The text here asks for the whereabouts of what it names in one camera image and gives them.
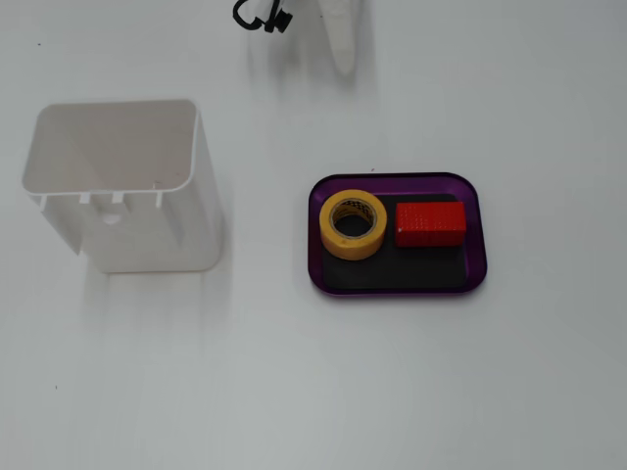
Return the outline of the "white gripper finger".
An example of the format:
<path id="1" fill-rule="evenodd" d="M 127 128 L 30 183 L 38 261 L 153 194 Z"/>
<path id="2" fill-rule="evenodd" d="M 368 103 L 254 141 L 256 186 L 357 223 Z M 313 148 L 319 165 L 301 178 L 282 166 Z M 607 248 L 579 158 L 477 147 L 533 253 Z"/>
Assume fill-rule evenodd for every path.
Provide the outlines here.
<path id="1" fill-rule="evenodd" d="M 318 0 L 317 3 L 335 67 L 342 75 L 349 76 L 356 65 L 357 27 L 362 1 Z"/>

